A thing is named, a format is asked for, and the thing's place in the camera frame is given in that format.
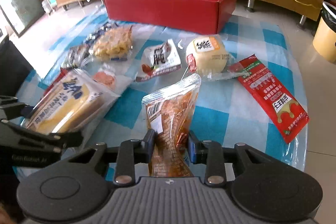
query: red box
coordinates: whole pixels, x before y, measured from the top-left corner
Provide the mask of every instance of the red box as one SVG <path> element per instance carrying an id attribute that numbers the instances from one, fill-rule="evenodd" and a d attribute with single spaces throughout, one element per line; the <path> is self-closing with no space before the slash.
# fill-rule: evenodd
<path id="1" fill-rule="evenodd" d="M 104 0 L 109 18 L 201 34 L 222 30 L 236 0 Z"/>

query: plastic snack bag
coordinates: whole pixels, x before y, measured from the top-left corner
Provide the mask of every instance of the plastic snack bag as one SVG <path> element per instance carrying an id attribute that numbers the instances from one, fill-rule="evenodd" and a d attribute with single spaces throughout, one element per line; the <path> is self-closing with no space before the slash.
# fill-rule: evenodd
<path id="1" fill-rule="evenodd" d="M 142 98 L 147 126 L 157 132 L 148 165 L 151 176 L 192 176 L 181 150 L 188 138 L 200 85 L 201 77 L 195 73 Z"/>
<path id="2" fill-rule="evenodd" d="M 143 82 L 180 69 L 181 59 L 173 40 L 168 39 L 161 45 L 145 48 L 141 64 L 136 82 Z"/>
<path id="3" fill-rule="evenodd" d="M 103 63 L 99 67 L 97 73 L 92 76 L 92 79 L 100 84 L 105 85 L 109 90 L 112 90 L 118 95 L 121 95 L 133 82 L 132 78 L 118 73 L 113 65 L 108 63 Z"/>
<path id="4" fill-rule="evenodd" d="M 82 70 L 68 72 L 34 107 L 25 128 L 42 134 L 77 131 L 106 111 L 119 95 Z"/>
<path id="5" fill-rule="evenodd" d="M 238 77 L 239 82 L 265 110 L 285 142 L 290 143 L 309 122 L 307 112 L 255 55 L 232 65 L 229 70 L 240 71 L 241 66 L 249 76 Z"/>
<path id="6" fill-rule="evenodd" d="M 191 73 L 197 72 L 209 80 L 227 80 L 240 76 L 228 72 L 227 68 L 235 63 L 220 35 L 199 36 L 193 40 L 184 39 L 179 47 L 185 50 L 186 61 Z"/>
<path id="7" fill-rule="evenodd" d="M 81 63 L 89 56 L 88 44 L 81 44 L 79 46 L 71 47 L 61 67 L 64 69 L 80 68 Z"/>
<path id="8" fill-rule="evenodd" d="M 132 49 L 132 26 L 112 28 L 105 31 L 89 53 L 101 61 L 127 60 Z"/>

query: barcode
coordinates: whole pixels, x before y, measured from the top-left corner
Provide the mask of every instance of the barcode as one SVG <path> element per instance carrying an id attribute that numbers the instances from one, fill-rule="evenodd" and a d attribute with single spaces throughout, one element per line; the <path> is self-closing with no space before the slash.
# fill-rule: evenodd
<path id="1" fill-rule="evenodd" d="M 157 112 L 161 110 L 162 102 L 158 102 L 154 105 L 151 105 L 147 108 L 147 115 L 149 118 L 153 117 Z"/>

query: black trash bag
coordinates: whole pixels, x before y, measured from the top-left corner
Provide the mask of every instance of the black trash bag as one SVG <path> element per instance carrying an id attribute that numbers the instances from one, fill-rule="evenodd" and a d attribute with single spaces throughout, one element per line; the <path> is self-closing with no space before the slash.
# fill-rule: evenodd
<path id="1" fill-rule="evenodd" d="M 332 15 L 327 9 L 326 6 L 328 7 L 328 9 L 331 10 L 331 12 L 336 15 L 336 8 L 334 6 L 332 6 L 329 3 L 324 2 L 323 6 L 322 6 L 322 18 L 325 21 L 325 23 L 327 24 L 327 26 L 329 28 L 331 28 L 334 32 L 336 32 L 336 18 L 334 17 L 334 15 Z"/>

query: orange snack bag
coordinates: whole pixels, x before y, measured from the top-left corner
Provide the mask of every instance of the orange snack bag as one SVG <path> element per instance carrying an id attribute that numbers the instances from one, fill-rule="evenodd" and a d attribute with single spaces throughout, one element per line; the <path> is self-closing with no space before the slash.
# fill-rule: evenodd
<path id="1" fill-rule="evenodd" d="M 181 149 L 188 138 L 201 78 L 198 74 L 151 93 L 142 99 L 146 108 L 147 126 L 157 132 L 151 176 L 184 177 L 192 173 Z"/>

